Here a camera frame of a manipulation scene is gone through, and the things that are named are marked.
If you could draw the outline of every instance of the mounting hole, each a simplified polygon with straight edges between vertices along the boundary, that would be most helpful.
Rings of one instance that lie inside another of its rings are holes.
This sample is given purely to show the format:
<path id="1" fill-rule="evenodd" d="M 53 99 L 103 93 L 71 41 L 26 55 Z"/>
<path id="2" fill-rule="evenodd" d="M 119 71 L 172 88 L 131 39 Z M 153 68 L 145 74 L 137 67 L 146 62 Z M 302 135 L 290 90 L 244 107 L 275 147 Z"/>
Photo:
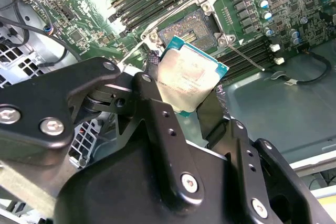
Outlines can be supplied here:
<path id="1" fill-rule="evenodd" d="M 117 108 L 121 108 L 121 107 L 123 107 L 125 105 L 125 102 L 126 101 L 125 101 L 124 98 L 118 98 L 115 101 L 115 105 L 116 105 Z"/>
<path id="2" fill-rule="evenodd" d="M 168 118 L 170 115 L 169 115 L 169 112 L 167 111 L 162 111 L 162 115 L 165 117 L 165 118 Z"/>
<path id="3" fill-rule="evenodd" d="M 168 134 L 169 134 L 170 136 L 176 136 L 176 132 L 175 132 L 173 129 L 169 129 L 169 130 L 168 130 Z"/>
<path id="4" fill-rule="evenodd" d="M 145 81 L 147 81 L 147 82 L 151 82 L 151 81 L 152 81 L 151 78 L 150 78 L 147 74 L 143 74 L 143 75 L 142 75 L 142 78 L 143 78 Z"/>
<path id="5" fill-rule="evenodd" d="M 248 166 L 250 167 L 250 169 L 252 170 L 252 172 L 256 172 L 257 171 L 252 164 L 249 164 Z"/>
<path id="6" fill-rule="evenodd" d="M 247 152 L 247 154 L 248 154 L 250 157 L 253 157 L 253 154 L 252 154 L 251 151 L 247 150 L 246 152 Z"/>

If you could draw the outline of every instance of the capacitor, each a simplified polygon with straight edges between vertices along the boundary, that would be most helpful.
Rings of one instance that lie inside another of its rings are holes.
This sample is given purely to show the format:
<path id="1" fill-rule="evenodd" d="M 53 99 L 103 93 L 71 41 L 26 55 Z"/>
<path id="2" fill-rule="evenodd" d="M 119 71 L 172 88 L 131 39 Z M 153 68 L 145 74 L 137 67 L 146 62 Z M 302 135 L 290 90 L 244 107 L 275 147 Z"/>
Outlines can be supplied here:
<path id="1" fill-rule="evenodd" d="M 299 45 L 301 43 L 300 38 L 293 38 L 290 41 L 292 42 L 293 45 Z"/>
<path id="2" fill-rule="evenodd" d="M 264 33 L 267 37 L 271 37 L 273 34 L 273 31 L 269 29 L 268 27 L 265 28 Z"/>
<path id="3" fill-rule="evenodd" d="M 296 31 L 295 29 L 292 29 L 290 32 L 289 32 L 289 36 L 292 38 L 292 39 L 296 39 L 296 38 L 299 38 L 300 34 L 298 31 Z"/>
<path id="4" fill-rule="evenodd" d="M 267 0 L 260 0 L 258 2 L 258 6 L 261 7 L 261 8 L 268 8 L 268 1 Z"/>
<path id="5" fill-rule="evenodd" d="M 272 18 L 273 15 L 270 12 L 264 12 L 261 16 L 262 16 L 263 19 L 269 20 L 269 19 Z"/>
<path id="6" fill-rule="evenodd" d="M 306 23 L 308 23 L 308 18 L 307 17 L 303 17 L 302 19 L 300 19 L 300 23 L 301 24 L 306 24 Z"/>

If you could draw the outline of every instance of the black plastic mount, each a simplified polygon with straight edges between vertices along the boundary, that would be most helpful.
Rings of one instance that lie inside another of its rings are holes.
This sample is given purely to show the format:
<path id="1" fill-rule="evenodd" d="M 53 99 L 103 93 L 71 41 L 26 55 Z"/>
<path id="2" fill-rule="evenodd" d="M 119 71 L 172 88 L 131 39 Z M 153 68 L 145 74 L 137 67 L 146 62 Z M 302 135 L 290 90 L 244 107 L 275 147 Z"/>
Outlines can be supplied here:
<path id="1" fill-rule="evenodd" d="M 35 165 L 62 162 L 78 117 L 89 117 L 90 112 L 81 107 L 88 92 L 113 83 L 119 75 L 119 68 L 110 61 L 93 58 L 0 90 L 0 108 L 20 113 L 17 122 L 0 123 L 0 158 Z M 40 125 L 48 118 L 58 119 L 64 131 L 57 136 L 43 133 Z"/>

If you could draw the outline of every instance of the motherboard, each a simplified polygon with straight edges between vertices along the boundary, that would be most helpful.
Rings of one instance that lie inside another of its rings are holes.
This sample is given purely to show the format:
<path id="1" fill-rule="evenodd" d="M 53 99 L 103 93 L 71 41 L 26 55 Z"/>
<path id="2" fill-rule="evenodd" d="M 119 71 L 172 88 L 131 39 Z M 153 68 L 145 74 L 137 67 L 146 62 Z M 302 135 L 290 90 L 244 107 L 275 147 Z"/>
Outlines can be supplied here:
<path id="1" fill-rule="evenodd" d="M 82 59 L 106 57 L 142 68 L 176 35 L 230 67 L 224 81 L 281 64 L 304 45 L 335 37 L 334 0 L 39 0 L 54 34 Z M 25 2 L 45 18 L 30 0 Z"/>

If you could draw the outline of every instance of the gray panel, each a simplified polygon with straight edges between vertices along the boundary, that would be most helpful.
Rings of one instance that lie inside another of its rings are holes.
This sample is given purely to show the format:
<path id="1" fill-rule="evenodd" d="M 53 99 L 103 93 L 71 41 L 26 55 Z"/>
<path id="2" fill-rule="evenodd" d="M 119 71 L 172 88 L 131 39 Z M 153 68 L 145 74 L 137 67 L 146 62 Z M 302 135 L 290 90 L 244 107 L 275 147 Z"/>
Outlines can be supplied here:
<path id="1" fill-rule="evenodd" d="M 336 41 L 314 51 L 336 65 Z M 298 80 L 319 76 L 324 65 L 299 55 L 279 70 Z M 336 150 L 336 70 L 311 86 L 287 86 L 258 73 L 226 88 L 231 116 L 249 137 L 270 140 L 289 163 Z"/>

